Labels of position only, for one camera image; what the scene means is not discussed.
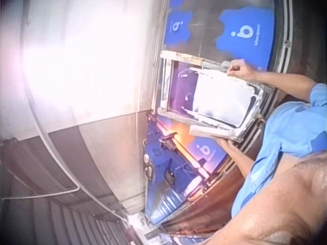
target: shirt sleeve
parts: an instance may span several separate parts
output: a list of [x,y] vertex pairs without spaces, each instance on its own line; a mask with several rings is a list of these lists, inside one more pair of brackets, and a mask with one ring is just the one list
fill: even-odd
[[310,93],[310,104],[312,107],[327,107],[327,85],[318,83]]

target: orange light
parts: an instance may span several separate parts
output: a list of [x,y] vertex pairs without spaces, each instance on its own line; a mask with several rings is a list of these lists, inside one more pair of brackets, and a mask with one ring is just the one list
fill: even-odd
[[[158,128],[162,131],[164,136],[167,136],[170,134],[168,130],[166,130],[162,125],[157,123]],[[176,137],[173,138],[173,142],[176,144],[177,149],[188,159],[188,161],[192,164],[194,168],[198,168],[199,173],[202,174],[206,179],[209,178],[209,174],[207,171],[203,168],[201,168],[201,165],[194,159],[193,156],[189,154],[187,150],[176,140]]]

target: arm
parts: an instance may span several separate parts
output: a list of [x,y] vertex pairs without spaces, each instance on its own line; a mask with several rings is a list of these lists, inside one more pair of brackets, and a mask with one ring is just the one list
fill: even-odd
[[231,140],[218,138],[217,143],[227,152],[227,154],[229,154],[229,156],[239,167],[243,177],[246,178],[246,176],[250,173],[254,161],[241,152],[235,145],[233,145]]
[[227,75],[271,85],[307,102],[310,101],[311,89],[316,84],[310,78],[302,75],[254,70],[244,60],[232,61]]

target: blue shirt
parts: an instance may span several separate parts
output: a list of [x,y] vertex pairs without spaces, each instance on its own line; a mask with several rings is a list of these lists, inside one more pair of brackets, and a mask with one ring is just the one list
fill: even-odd
[[239,191],[231,216],[273,178],[281,153],[304,157],[327,150],[327,86],[315,85],[310,94],[310,105],[288,102],[279,106],[266,123],[262,148],[244,185]]

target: screen printing frame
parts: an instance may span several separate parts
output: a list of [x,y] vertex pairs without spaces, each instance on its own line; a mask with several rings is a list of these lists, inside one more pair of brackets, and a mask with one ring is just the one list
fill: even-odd
[[271,93],[273,93],[273,89],[256,82],[248,82],[251,86],[257,88],[259,90],[258,95],[256,95],[256,101],[252,108],[247,112],[243,122],[238,128],[231,127],[230,125],[217,121],[214,126],[210,126],[213,123],[213,119],[207,118],[205,116],[200,116],[200,119],[190,118],[179,113],[173,112],[169,110],[169,95],[171,88],[171,78],[173,77],[173,66],[174,62],[184,62],[191,65],[197,65],[202,67],[202,69],[212,69],[218,70],[226,73],[227,69],[230,65],[230,62],[224,61],[223,63],[218,63],[210,60],[206,60],[203,58],[172,52],[172,51],[161,51],[162,58],[162,84],[161,84],[161,97],[158,105],[157,113],[180,121],[182,123],[191,125],[190,134],[195,136],[205,136],[205,137],[223,137],[229,138],[237,142],[243,141],[243,135],[250,128],[251,124],[258,119],[261,112],[261,104],[263,100]]

